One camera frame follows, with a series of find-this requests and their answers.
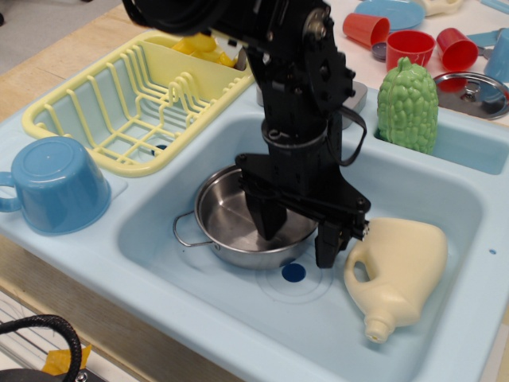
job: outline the screw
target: screw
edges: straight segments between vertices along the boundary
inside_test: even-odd
[[[323,81],[328,81],[331,78],[331,71],[329,70],[327,64],[321,65],[320,69],[318,69],[318,72],[320,73]]]
[[[327,36],[327,28],[325,28],[325,25],[320,25],[318,27],[318,30],[317,30],[317,33],[318,35],[321,37],[321,38],[324,38],[325,36]]]
[[[364,205],[366,204],[366,200],[363,197],[357,199],[357,208],[360,210],[364,210]]]
[[[87,382],[88,374],[86,372],[79,372],[75,382]]]

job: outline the yellow object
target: yellow object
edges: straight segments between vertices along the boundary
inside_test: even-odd
[[[81,349],[81,366],[80,369],[87,367],[88,356],[92,346]],[[51,374],[52,376],[59,376],[65,374],[71,366],[71,350],[50,350],[46,357],[46,363],[42,368],[43,372]]]
[[[172,49],[202,60],[228,66],[229,68],[233,68],[235,65],[235,61],[228,57],[216,44],[214,37],[206,36],[202,33],[195,34],[191,37],[184,37],[182,40],[178,41]]]
[[[447,262],[447,238],[431,224],[378,218],[370,222],[344,265],[348,293],[365,314],[366,337],[383,343],[396,326],[419,321],[422,307],[438,284]],[[366,267],[369,281],[356,278]]]
[[[254,82],[249,67],[171,49],[179,40],[141,34],[29,106],[23,128],[74,138],[124,177],[160,170]]]
[[[214,37],[206,36],[202,33],[191,37],[184,37],[173,46],[173,49],[183,54],[192,54],[196,50],[198,52],[210,53],[216,48],[217,44]]]

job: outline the metal lid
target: metal lid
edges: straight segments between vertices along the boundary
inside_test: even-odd
[[[495,119],[509,111],[509,89],[483,74],[451,72],[435,77],[438,106]]]

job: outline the green artichoke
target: green artichoke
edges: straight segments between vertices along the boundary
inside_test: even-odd
[[[400,58],[380,87],[378,96],[381,139],[431,154],[437,141],[437,85],[428,71]]]

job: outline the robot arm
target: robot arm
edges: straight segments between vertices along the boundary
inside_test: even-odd
[[[123,0],[131,19],[180,35],[214,29],[241,41],[262,90],[269,155],[241,154],[241,187],[258,232],[270,239],[286,209],[318,222],[318,267],[367,227],[369,200],[340,173],[341,113],[355,73],[337,51],[321,0]]]

